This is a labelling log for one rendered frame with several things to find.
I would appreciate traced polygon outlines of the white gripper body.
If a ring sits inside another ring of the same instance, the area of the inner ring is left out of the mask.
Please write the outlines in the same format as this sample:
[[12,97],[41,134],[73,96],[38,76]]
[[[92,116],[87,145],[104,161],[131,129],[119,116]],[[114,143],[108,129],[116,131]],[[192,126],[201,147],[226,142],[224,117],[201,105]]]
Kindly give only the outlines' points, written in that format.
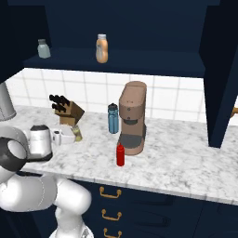
[[75,135],[69,126],[62,126],[60,132],[62,144],[71,144],[75,142]]

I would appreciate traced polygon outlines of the yellowish shaker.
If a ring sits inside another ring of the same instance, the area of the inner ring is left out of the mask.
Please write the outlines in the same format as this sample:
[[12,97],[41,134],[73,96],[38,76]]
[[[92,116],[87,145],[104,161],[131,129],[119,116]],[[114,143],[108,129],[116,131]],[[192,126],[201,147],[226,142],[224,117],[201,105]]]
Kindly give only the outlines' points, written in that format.
[[72,132],[74,133],[74,135],[75,135],[75,140],[76,140],[77,142],[79,142],[79,141],[81,141],[81,140],[83,139],[82,134],[81,134],[81,130],[80,130],[79,126],[73,126],[73,127],[72,127]]

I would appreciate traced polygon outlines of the blue water bottle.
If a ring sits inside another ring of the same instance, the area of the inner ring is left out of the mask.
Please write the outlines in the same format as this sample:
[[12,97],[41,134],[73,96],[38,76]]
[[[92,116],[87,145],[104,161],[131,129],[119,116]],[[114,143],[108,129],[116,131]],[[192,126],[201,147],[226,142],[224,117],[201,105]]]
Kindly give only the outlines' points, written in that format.
[[108,106],[108,128],[112,134],[116,134],[119,131],[118,107],[114,103]]

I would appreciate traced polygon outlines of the red condiment bottle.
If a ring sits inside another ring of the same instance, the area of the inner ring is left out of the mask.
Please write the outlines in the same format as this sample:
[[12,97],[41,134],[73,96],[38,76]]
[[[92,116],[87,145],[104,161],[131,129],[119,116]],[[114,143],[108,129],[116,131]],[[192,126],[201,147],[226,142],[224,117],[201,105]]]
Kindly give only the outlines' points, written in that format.
[[125,164],[125,148],[121,143],[119,143],[116,148],[116,163],[118,166]]

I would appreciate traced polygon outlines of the grey shaker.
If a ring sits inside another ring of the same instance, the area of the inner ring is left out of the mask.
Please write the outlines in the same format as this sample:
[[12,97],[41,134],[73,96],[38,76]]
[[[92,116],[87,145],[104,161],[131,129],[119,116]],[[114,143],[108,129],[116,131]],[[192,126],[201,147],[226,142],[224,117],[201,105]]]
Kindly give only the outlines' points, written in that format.
[[50,49],[46,43],[45,39],[38,40],[38,55],[41,59],[47,59],[51,57]]

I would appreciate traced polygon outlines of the orange condiment bottle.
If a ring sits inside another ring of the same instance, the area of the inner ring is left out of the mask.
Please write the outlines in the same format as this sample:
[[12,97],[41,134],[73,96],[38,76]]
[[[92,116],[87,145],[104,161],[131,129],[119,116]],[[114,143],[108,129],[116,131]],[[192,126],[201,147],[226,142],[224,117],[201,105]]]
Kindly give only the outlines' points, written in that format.
[[107,36],[103,33],[98,35],[96,42],[96,59],[99,63],[106,63],[108,61],[108,41]]

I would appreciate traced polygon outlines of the dark blue cabinet door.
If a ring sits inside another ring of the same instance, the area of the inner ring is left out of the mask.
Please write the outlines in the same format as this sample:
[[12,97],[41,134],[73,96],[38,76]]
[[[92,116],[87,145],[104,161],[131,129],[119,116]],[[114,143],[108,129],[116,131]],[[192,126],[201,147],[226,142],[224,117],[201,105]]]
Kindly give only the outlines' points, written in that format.
[[238,0],[207,8],[199,54],[205,66],[208,145],[220,148],[238,96]]
[[0,0],[0,84],[38,54],[38,40],[51,46],[46,8],[40,0]]

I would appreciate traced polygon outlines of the wooden knife block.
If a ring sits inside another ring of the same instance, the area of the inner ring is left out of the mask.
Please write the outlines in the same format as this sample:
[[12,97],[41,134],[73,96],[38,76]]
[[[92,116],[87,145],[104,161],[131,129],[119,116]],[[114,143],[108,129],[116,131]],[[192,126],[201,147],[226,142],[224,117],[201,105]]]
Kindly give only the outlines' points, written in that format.
[[64,96],[50,95],[49,100],[52,101],[51,107],[59,117],[61,125],[75,126],[85,113],[81,107]]

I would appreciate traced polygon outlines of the grey range hood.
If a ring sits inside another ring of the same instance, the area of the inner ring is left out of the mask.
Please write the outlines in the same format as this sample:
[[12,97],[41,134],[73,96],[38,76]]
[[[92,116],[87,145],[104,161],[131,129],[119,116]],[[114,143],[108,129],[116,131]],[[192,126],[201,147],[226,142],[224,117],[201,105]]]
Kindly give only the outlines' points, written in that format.
[[6,83],[0,84],[0,121],[7,121],[16,116]]

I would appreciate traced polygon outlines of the brown coffee machine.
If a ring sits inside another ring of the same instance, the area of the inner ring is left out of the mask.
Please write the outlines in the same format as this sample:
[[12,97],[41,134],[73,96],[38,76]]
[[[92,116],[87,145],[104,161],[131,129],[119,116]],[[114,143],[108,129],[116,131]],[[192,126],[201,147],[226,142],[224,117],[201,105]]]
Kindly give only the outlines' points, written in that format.
[[140,81],[126,83],[119,99],[121,134],[118,142],[125,148],[125,155],[143,151],[146,137],[145,106],[147,86]]

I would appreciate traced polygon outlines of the dark blue drawer front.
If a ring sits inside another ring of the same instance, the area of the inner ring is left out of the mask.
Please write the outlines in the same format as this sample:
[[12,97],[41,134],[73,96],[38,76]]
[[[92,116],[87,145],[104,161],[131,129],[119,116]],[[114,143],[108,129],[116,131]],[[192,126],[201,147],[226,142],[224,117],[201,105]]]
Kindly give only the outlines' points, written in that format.
[[[123,215],[118,221],[102,218],[101,210],[106,209],[109,217],[116,217],[117,212]],[[91,217],[103,225],[119,227],[169,229],[185,225],[194,227],[197,217],[181,205],[148,206],[148,205],[103,205],[95,204]]]
[[[104,205],[148,205],[148,206],[159,206],[159,205],[182,205],[182,206],[197,206],[200,204],[199,201],[190,198],[184,198],[180,196],[173,196],[168,194],[146,192],[140,190],[133,190],[123,187],[114,187],[110,185],[103,185],[92,182],[81,181],[81,184],[92,192],[93,200],[96,203]],[[109,199],[101,197],[99,194],[99,187],[105,188],[105,193],[116,194],[117,190],[122,191],[122,195],[118,199]]]
[[152,228],[119,227],[98,225],[92,229],[95,238],[192,238],[187,231],[156,232]]

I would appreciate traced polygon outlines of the dark blue base cupboard door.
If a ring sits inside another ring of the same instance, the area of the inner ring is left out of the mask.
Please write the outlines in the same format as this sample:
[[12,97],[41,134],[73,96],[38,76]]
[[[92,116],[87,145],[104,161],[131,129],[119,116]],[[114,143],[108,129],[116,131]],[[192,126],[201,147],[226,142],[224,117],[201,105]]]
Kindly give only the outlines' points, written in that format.
[[238,205],[204,202],[193,238],[238,238]]

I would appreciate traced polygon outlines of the dark blue wall cabinet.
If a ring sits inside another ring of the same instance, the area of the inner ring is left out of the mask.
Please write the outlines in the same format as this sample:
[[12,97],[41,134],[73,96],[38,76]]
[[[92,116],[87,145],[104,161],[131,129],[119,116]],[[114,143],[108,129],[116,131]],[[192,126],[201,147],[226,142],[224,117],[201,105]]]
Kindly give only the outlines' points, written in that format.
[[[45,0],[51,58],[26,67],[201,77],[207,0]],[[103,33],[108,61],[96,59]]]

